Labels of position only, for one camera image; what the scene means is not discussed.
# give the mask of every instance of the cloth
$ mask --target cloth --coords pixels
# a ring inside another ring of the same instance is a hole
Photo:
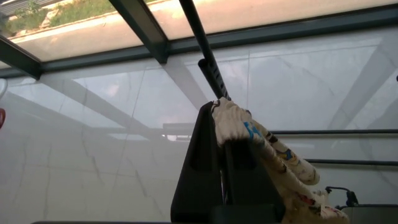
[[[326,190],[311,191],[306,186],[320,180],[314,166],[253,120],[248,110],[221,98],[213,102],[211,113],[219,146],[227,140],[249,139],[255,143],[262,165],[284,200],[282,223],[349,223],[345,213],[327,205]]]

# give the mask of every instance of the glossy floor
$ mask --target glossy floor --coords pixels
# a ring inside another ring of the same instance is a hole
[[[273,130],[398,128],[398,28],[215,50],[232,99]],[[166,221],[199,108],[201,54],[9,80],[0,223]],[[397,161],[397,136],[283,137],[311,159]],[[319,167],[361,203],[396,203],[397,170]],[[345,203],[333,193],[332,205]]]

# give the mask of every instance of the concrete path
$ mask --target concrete path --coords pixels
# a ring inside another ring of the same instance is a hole
[[[397,0],[195,0],[207,33],[291,21],[305,17],[350,11],[394,3]],[[150,6],[169,39],[192,36],[178,0]],[[43,61],[141,45],[129,26],[120,19],[84,29],[71,30],[18,45]]]

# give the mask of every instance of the glass panel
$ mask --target glass panel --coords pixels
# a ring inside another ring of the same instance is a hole
[[[193,36],[178,0],[148,2],[169,39]],[[397,3],[397,0],[194,0],[206,33]]]
[[[42,61],[142,45],[108,0],[64,0],[44,7],[28,0],[13,11],[15,6],[15,1],[0,6],[1,35]]]
[[[10,66],[2,61],[0,61],[0,69],[2,68],[9,68]]]

